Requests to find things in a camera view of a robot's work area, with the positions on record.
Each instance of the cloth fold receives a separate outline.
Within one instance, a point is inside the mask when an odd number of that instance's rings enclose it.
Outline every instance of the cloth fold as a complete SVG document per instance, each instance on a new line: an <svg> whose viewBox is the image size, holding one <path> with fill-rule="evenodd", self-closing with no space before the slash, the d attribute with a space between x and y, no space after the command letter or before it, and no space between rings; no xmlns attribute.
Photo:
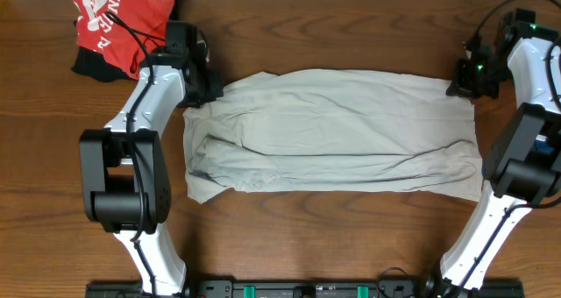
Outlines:
<svg viewBox="0 0 561 298"><path fill-rule="evenodd" d="M183 115L188 194L428 190L477 201L473 106L448 85L321 69L234 82Z"/></svg>

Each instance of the white cloth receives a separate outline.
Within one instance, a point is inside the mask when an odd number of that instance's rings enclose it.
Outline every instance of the white cloth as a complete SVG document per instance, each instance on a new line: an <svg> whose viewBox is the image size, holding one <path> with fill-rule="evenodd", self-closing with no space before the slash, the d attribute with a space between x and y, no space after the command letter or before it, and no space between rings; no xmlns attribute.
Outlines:
<svg viewBox="0 0 561 298"><path fill-rule="evenodd" d="M260 73L185 111L188 195L416 191L479 200L473 106L450 82L377 71Z"/></svg>

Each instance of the red cloth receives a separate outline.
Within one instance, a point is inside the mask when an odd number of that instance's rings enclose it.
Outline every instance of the red cloth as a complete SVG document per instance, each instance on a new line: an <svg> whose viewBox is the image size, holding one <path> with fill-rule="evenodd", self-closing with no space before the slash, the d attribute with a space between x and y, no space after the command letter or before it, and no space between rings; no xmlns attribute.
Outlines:
<svg viewBox="0 0 561 298"><path fill-rule="evenodd" d="M174 0L74 0L74 3L81 13L76 23L76 43L102 53L105 61L120 67L133 79L138 79L138 65L145 58L142 49L104 12L113 11L131 28L164 39L169 14L174 7ZM142 35L138 38L148 52L165 44Z"/></svg>

